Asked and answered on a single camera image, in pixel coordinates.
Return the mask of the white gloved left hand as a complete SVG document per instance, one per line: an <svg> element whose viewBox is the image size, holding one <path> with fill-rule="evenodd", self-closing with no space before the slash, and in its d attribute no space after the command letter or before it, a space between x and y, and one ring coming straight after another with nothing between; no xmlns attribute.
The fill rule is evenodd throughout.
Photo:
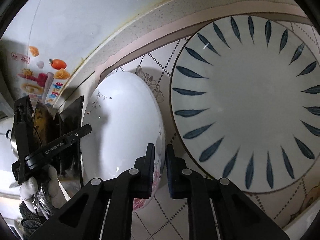
<svg viewBox="0 0 320 240"><path fill-rule="evenodd" d="M52 166L49 165L47 171L47 175L44 177L49 179L48 183L48 194L51 197L51 203L55 208L61 208L67 201L64 197L63 191L60 188L60 183L57 178L57 171ZM29 178L28 181L24 182L20 187L20 197L23 200L24 204L28 208L28 210L35 214L35 208L33 205L34 195L39 190L39 183L34 177Z"/></svg>

